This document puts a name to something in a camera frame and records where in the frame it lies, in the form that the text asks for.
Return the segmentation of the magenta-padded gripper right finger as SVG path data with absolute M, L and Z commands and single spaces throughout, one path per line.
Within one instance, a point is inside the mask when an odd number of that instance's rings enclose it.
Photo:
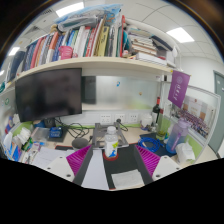
M 135 146 L 134 156 L 145 185 L 181 170 L 169 156 L 158 156 L 138 145 Z

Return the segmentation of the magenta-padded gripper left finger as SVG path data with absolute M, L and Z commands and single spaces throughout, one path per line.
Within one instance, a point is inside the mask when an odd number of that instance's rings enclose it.
M 86 146 L 67 157 L 57 157 L 46 167 L 46 171 L 81 185 L 92 155 L 92 146 Z

